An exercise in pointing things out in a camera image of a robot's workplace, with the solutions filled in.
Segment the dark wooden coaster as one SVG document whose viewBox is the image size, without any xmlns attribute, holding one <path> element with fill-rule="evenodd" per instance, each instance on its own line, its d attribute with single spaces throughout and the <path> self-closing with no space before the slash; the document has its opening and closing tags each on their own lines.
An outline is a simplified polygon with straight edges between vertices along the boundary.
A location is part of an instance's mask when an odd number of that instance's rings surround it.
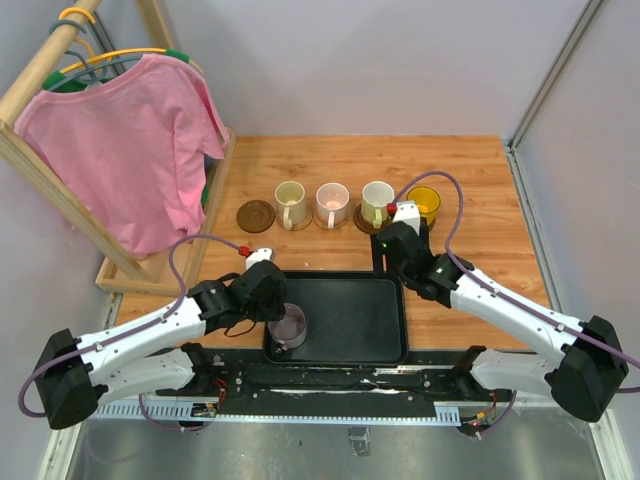
<svg viewBox="0 0 640 480">
<path fill-rule="evenodd" d="M 355 226 L 365 234 L 377 234 L 382 228 L 391 223 L 391 218 L 387 217 L 379 228 L 375 228 L 372 224 L 365 221 L 361 213 L 361 204 L 358 204 L 354 210 L 353 221 Z"/>
<path fill-rule="evenodd" d="M 257 234 L 268 230 L 275 221 L 275 210 L 264 200 L 249 200 L 237 211 L 236 222 L 247 233 Z"/>
</svg>

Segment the yellow transparent cup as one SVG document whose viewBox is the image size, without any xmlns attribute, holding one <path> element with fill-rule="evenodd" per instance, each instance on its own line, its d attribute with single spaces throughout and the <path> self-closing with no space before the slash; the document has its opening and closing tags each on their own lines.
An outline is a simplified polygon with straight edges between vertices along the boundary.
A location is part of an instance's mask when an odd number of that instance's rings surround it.
<svg viewBox="0 0 640 480">
<path fill-rule="evenodd" d="M 407 200 L 413 201 L 420 212 L 422 219 L 429 228 L 434 225 L 437 213 L 441 206 L 441 197 L 438 192 L 430 187 L 419 186 L 409 191 Z"/>
</svg>

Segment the pale green mug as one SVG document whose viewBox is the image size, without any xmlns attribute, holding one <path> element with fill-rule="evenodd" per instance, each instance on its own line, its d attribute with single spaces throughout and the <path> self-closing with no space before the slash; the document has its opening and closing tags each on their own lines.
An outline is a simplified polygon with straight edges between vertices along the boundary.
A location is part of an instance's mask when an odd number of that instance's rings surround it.
<svg viewBox="0 0 640 480">
<path fill-rule="evenodd" d="M 395 197 L 391 185 L 383 181 L 372 181 L 362 190 L 361 215 L 363 220 L 374 229 L 380 229 L 388 219 L 387 205 Z"/>
</svg>

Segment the purple mug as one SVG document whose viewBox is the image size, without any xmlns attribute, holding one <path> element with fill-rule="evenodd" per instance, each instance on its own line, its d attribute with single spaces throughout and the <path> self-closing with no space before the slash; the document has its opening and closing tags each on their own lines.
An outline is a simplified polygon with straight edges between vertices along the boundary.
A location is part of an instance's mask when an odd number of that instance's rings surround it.
<svg viewBox="0 0 640 480">
<path fill-rule="evenodd" d="M 277 353 L 300 347 L 307 336 L 307 321 L 302 309 L 292 303 L 285 303 L 284 308 L 284 316 L 280 320 L 267 323 L 267 331 Z"/>
</svg>

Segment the pink mug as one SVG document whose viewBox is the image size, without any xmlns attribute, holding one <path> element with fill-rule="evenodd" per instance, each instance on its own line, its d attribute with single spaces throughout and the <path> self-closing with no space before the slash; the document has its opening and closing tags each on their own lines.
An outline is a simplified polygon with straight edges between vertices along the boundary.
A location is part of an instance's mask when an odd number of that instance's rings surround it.
<svg viewBox="0 0 640 480">
<path fill-rule="evenodd" d="M 340 228 L 348 216 L 350 194 L 339 183 L 326 183 L 316 192 L 316 223 L 324 229 Z"/>
</svg>

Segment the black plastic tray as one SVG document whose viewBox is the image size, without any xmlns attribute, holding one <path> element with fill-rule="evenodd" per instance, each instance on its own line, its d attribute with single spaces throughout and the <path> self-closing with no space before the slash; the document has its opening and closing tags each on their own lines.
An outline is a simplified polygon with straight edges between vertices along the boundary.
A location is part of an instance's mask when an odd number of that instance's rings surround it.
<svg viewBox="0 0 640 480">
<path fill-rule="evenodd" d="M 288 351 L 264 334 L 266 359 L 282 365 L 398 365 L 408 354 L 402 284 L 364 271 L 287 271 L 285 301 L 307 320 L 304 343 Z"/>
</svg>

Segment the cream yellow mug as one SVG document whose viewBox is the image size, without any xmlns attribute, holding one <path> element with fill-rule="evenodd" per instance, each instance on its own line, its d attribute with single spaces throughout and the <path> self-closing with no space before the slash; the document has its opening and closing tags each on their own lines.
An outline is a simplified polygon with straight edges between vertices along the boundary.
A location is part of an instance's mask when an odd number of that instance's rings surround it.
<svg viewBox="0 0 640 480">
<path fill-rule="evenodd" d="M 285 230 L 293 230 L 306 218 L 306 191 L 296 181 L 282 182 L 275 190 L 277 219 Z"/>
</svg>

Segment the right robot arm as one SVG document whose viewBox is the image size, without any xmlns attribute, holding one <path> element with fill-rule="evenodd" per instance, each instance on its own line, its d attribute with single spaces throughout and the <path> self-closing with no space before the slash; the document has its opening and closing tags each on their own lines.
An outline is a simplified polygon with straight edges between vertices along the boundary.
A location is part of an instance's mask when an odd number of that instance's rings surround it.
<svg viewBox="0 0 640 480">
<path fill-rule="evenodd" d="M 506 389 L 552 398 L 574 417 L 600 420 L 629 372 L 614 326 L 547 309 L 489 278 L 457 256 L 434 255 L 415 229 L 384 227 L 377 240 L 388 270 L 420 298 L 474 315 L 529 347 L 506 353 L 478 347 L 453 375 L 455 392 L 474 400 Z"/>
</svg>

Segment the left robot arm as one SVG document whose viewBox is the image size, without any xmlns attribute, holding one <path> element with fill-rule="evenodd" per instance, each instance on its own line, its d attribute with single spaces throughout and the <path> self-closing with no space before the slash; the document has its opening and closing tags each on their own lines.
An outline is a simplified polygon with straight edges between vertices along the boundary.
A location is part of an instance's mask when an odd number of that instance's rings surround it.
<svg viewBox="0 0 640 480">
<path fill-rule="evenodd" d="M 28 385 L 43 409 L 19 408 L 53 430 L 74 426 L 99 407 L 147 392 L 200 396 L 218 376 L 197 338 L 250 320 L 277 321 L 285 313 L 286 278 L 262 260 L 242 274 L 202 281 L 185 296 L 119 327 L 75 337 L 67 329 L 47 341 Z"/>
</svg>

